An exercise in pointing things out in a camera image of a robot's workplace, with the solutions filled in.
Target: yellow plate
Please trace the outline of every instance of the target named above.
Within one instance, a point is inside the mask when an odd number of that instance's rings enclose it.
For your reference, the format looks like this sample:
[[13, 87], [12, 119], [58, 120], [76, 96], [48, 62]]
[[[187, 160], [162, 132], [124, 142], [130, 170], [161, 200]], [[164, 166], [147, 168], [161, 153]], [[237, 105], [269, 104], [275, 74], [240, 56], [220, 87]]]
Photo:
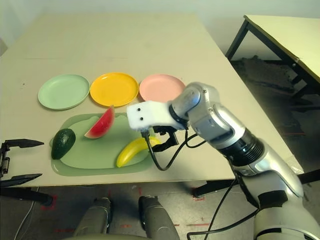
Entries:
[[99, 76], [90, 88], [94, 101], [103, 106], [120, 107], [130, 103], [138, 94], [139, 85], [130, 75], [110, 72]]

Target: watermelon slice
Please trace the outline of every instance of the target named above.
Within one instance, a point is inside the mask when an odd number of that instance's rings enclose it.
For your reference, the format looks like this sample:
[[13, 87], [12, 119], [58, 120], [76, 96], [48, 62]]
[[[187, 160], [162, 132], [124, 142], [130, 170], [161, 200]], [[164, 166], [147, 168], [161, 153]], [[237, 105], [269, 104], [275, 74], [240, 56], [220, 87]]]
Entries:
[[114, 106], [109, 107], [98, 121], [84, 135], [89, 139], [98, 139], [105, 135], [115, 121]]

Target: table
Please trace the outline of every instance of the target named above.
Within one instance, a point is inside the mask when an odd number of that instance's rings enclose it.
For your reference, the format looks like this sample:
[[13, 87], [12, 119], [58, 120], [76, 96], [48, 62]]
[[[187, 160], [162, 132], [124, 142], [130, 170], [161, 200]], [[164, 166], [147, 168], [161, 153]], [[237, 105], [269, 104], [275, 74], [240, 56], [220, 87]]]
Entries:
[[[244, 15], [244, 22], [225, 56], [231, 60], [247, 32], [253, 33], [270, 48], [307, 85], [293, 99], [306, 94], [320, 94], [320, 18]], [[293, 110], [319, 110], [319, 105], [293, 106]]]
[[[48, 14], [36, 20], [1, 59], [2, 140], [28, 138], [44, 142], [12, 148], [8, 174], [42, 173], [22, 187], [138, 182], [228, 180], [234, 175], [224, 157], [208, 144], [184, 148], [165, 172], [155, 166], [143, 172], [62, 176], [51, 167], [49, 146], [62, 123], [74, 115], [103, 113], [90, 97], [79, 106], [53, 111], [37, 100], [41, 85], [59, 74], [78, 74], [91, 83], [101, 74], [124, 72], [138, 82], [154, 73], [174, 75], [185, 84], [215, 86], [221, 102], [258, 137], [265, 139], [295, 169], [301, 166], [277, 130], [194, 14], [101, 13]], [[116, 112], [125, 112], [126, 106]], [[181, 143], [184, 132], [177, 138]], [[158, 159], [166, 164], [172, 147]]]

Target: white wall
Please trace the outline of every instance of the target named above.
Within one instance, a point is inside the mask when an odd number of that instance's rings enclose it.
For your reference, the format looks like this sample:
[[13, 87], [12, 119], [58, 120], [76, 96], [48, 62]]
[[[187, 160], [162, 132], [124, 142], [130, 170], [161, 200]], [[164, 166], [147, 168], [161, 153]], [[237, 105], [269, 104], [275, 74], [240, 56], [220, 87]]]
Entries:
[[0, 38], [10, 47], [43, 9], [42, 0], [0, 0]]
[[[244, 14], [320, 18], [320, 0], [2, 0], [4, 31], [8, 46], [41, 13], [83, 12], [194, 12], [225, 53], [238, 32]], [[277, 57], [252, 34], [234, 56], [263, 59]]]

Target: banana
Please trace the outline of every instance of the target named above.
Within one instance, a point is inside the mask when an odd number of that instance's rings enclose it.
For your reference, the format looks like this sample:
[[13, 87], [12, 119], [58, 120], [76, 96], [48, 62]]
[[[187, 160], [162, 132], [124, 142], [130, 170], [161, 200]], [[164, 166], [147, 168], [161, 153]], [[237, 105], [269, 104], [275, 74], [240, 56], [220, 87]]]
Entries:
[[[155, 138], [154, 136], [150, 136], [150, 144], [151, 146], [155, 146], [160, 144], [161, 142]], [[137, 153], [141, 152], [142, 150], [148, 149], [148, 145], [146, 140], [143, 137], [137, 138], [130, 142], [125, 148], [120, 152], [117, 160], [116, 166], [118, 168], [123, 167], [126, 165]]]

